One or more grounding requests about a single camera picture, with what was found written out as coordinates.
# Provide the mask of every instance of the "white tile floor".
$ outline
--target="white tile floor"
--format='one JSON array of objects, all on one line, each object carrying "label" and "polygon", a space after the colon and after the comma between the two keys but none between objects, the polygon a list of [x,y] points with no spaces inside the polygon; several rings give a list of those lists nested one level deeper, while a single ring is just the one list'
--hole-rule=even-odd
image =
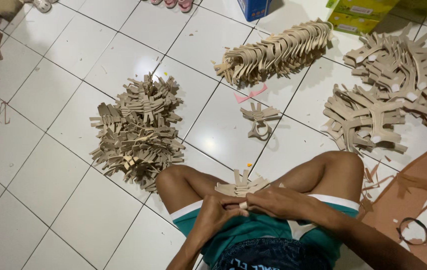
[{"label": "white tile floor", "polygon": [[[185,101],[175,111],[183,118],[176,128],[186,146],[185,164],[226,181],[247,163],[254,164],[252,173],[275,180],[319,153],[336,150],[318,130],[333,85],[361,83],[341,60],[361,45],[358,37],[335,32],[332,47],[311,67],[289,78],[266,79],[268,90],[256,100],[282,112],[281,120],[270,123],[274,132],[266,141],[247,138],[251,123],[239,109],[250,105],[237,104],[233,96],[262,85],[232,87],[215,75],[210,62],[221,62],[224,47],[325,19],[325,0],[278,0],[269,16],[253,22],[244,20],[234,0],[195,3],[192,12],[182,14],[148,1],[60,0],[47,14],[25,5],[12,22],[2,23],[0,108],[9,102],[10,124],[1,123],[2,107],[0,269],[158,270],[182,245],[185,237],[158,195],[91,167],[88,153],[98,140],[88,117],[97,114],[101,102],[112,103],[128,77],[151,71],[176,78]],[[412,20],[412,39],[427,33],[427,18],[399,9],[392,14],[379,32],[397,34]],[[409,146],[404,155],[378,149],[363,158],[370,169],[381,159],[379,179],[427,150],[427,128],[418,119],[408,117],[398,130]],[[376,198],[380,192],[370,194]],[[421,219],[427,224],[427,212]],[[196,267],[205,269],[202,263]],[[342,248],[337,268],[368,266]]]}]

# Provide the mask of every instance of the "hand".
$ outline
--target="hand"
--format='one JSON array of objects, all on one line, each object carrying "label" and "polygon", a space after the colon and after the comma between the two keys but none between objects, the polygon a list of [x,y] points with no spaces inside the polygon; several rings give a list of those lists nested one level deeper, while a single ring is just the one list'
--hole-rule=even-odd
[{"label": "hand", "polygon": [[314,197],[289,188],[268,187],[256,193],[247,193],[249,211],[263,212],[283,220],[310,220],[314,222],[323,204]]},{"label": "hand", "polygon": [[246,198],[205,196],[192,231],[204,236],[207,241],[222,229],[229,219],[249,216],[248,211],[239,208],[239,204],[245,201]]}]

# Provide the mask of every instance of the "leg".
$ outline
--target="leg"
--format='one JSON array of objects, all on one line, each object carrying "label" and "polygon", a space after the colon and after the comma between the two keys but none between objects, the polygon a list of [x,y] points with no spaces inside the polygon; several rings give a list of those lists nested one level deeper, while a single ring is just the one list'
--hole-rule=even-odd
[{"label": "leg", "polygon": [[322,153],[291,169],[272,183],[301,193],[329,195],[359,202],[364,165],[357,154],[343,151]]},{"label": "leg", "polygon": [[157,191],[171,214],[203,200],[205,195],[226,196],[215,191],[217,183],[227,182],[185,165],[174,165],[157,176]]}]

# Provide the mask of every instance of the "white stripe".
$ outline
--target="white stripe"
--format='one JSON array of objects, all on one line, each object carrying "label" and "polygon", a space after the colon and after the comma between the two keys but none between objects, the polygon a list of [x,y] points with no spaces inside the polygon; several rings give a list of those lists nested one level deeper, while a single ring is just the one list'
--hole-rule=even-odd
[{"label": "white stripe", "polygon": [[170,214],[170,218],[172,218],[172,220],[176,220],[178,218],[180,218],[183,215],[186,215],[194,210],[199,209],[200,207],[202,207],[202,203],[204,202],[204,200],[198,201],[198,202],[194,202],[191,205],[187,205],[184,208],[180,209],[179,211],[175,211],[172,214]]},{"label": "white stripe", "polygon": [[360,204],[351,200],[342,199],[342,198],[329,196],[329,195],[321,195],[321,194],[309,194],[309,196],[312,196],[313,198],[317,198],[322,202],[338,204],[338,205],[342,205],[342,206],[351,208],[353,210],[359,211]]}]

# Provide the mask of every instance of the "blue cardboard box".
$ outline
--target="blue cardboard box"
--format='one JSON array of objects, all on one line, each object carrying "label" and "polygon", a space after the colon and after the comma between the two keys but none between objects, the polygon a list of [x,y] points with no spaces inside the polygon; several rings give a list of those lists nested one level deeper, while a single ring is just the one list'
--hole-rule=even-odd
[{"label": "blue cardboard box", "polygon": [[272,0],[237,0],[247,22],[260,19],[269,14]]}]

